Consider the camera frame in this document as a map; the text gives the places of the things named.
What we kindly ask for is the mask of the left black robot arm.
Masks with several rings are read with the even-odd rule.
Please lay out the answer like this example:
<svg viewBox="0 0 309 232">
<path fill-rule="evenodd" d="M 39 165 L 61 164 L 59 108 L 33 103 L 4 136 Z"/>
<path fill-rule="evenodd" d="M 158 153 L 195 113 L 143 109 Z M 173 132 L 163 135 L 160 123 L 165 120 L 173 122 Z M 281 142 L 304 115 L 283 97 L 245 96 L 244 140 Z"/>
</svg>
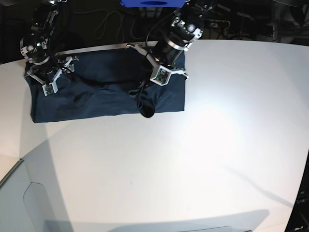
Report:
<svg viewBox="0 0 309 232">
<path fill-rule="evenodd" d="M 153 26 L 152 29 L 162 26 L 162 38 L 153 48 L 148 47 L 149 37 L 146 37 L 145 46 L 138 43 L 126 45 L 126 48 L 135 49 L 149 62 L 152 67 L 151 82 L 165 86 L 174 74 L 188 77 L 184 68 L 175 68 L 175 61 L 201 38 L 205 16 L 216 4 L 215 0 L 186 1 L 182 8 L 174 10 Z"/>
</svg>

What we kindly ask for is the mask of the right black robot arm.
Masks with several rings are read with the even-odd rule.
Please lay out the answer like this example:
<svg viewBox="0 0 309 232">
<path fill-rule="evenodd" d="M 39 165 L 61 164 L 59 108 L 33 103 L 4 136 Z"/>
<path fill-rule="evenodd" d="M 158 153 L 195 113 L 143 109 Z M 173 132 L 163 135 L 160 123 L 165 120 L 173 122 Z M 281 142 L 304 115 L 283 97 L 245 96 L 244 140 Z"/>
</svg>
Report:
<svg viewBox="0 0 309 232">
<path fill-rule="evenodd" d="M 32 78 L 40 84 L 50 84 L 50 73 L 60 72 L 72 80 L 63 61 L 56 59 L 56 43 L 60 35 L 55 35 L 57 20 L 65 7 L 70 7 L 67 0 L 42 0 L 34 8 L 29 33 L 20 40 L 20 53 L 26 60 L 24 77 Z"/>
</svg>

